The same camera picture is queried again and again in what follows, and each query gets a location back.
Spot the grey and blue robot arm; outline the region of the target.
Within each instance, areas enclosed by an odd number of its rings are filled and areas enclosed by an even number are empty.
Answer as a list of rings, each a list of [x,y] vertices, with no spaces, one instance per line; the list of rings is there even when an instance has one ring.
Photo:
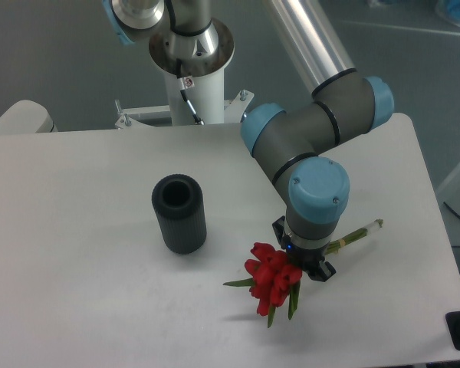
[[[245,91],[224,101],[224,70],[235,43],[210,2],[103,3],[122,43],[149,42],[149,55],[165,77],[173,125],[240,123],[249,153],[286,205],[273,224],[278,243],[310,279],[326,281],[335,272],[326,247],[347,206],[350,182],[324,153],[387,122],[394,99],[380,78],[357,72],[319,2],[265,6],[311,95],[310,104],[293,113],[276,103],[247,112],[251,97]]]

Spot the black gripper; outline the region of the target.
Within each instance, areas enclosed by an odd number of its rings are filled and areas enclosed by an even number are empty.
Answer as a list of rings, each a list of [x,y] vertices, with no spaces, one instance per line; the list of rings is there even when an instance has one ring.
[[[272,223],[279,245],[285,250],[292,261],[301,268],[312,281],[326,282],[337,272],[332,264],[325,259],[325,251],[330,244],[330,237],[310,240],[298,236],[286,235],[284,229],[285,216]]]

